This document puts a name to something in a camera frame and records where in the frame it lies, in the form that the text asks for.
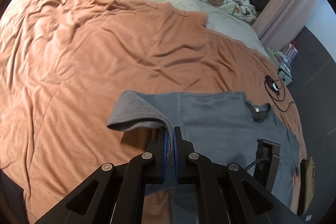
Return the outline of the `folded black garment under mustard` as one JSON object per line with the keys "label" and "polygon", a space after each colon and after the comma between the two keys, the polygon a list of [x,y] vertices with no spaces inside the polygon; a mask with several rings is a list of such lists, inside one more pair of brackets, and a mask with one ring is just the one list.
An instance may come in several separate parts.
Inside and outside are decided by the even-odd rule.
{"label": "folded black garment under mustard", "polygon": [[305,209],[305,196],[306,196],[306,159],[303,159],[300,163],[300,178],[301,178],[301,186],[299,192],[299,201],[298,201],[298,209],[297,215],[301,216],[304,213]]}

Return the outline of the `white bedside drawer cabinet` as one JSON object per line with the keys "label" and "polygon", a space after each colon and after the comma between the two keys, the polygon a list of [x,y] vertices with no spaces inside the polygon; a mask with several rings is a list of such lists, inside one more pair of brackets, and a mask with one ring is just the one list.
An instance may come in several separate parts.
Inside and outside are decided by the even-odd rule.
{"label": "white bedside drawer cabinet", "polygon": [[272,63],[277,69],[278,76],[286,86],[292,82],[291,67],[286,59],[285,55],[282,52],[275,51],[271,48],[265,49]]}

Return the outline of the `right pink curtain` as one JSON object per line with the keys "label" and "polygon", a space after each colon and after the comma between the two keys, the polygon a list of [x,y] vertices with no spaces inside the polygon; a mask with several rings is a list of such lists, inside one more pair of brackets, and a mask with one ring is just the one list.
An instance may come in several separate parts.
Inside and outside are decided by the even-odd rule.
{"label": "right pink curtain", "polygon": [[270,0],[253,24],[266,48],[283,49],[303,29],[319,0]]}

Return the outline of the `folded black garment with print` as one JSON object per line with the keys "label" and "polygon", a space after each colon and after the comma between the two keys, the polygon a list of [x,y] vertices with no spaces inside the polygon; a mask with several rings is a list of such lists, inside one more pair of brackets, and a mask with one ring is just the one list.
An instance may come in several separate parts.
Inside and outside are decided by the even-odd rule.
{"label": "folded black garment with print", "polygon": [[1,170],[1,195],[20,223],[29,223],[23,198],[23,189]]}

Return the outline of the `orange-brown bed blanket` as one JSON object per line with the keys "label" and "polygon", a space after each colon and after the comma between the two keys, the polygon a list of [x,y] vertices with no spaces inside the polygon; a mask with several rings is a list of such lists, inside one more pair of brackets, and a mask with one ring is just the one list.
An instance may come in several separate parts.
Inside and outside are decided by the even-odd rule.
{"label": "orange-brown bed blanket", "polygon": [[276,70],[204,12],[148,0],[13,0],[1,17],[1,170],[29,223],[105,162],[123,164],[156,132],[107,128],[122,92],[244,92],[270,102]]}

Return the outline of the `striped gift bag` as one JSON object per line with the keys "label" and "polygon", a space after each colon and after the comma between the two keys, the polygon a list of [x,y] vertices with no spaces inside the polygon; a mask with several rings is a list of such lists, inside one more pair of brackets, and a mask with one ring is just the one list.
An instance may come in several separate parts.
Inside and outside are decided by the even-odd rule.
{"label": "striped gift bag", "polygon": [[281,53],[285,56],[287,62],[291,64],[298,54],[298,50],[295,47],[295,43],[288,43],[282,50]]}

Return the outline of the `grey t-shirt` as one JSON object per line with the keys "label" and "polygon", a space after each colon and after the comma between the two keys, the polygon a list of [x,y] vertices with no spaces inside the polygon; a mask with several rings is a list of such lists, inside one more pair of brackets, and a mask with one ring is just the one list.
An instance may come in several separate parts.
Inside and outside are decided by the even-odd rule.
{"label": "grey t-shirt", "polygon": [[255,105],[243,92],[217,94],[123,92],[107,126],[114,131],[165,127],[170,134],[181,129],[182,138],[212,162],[235,162],[246,168],[256,159],[260,139],[280,146],[272,194],[284,205],[298,201],[300,145],[294,133],[276,115],[270,104]]}

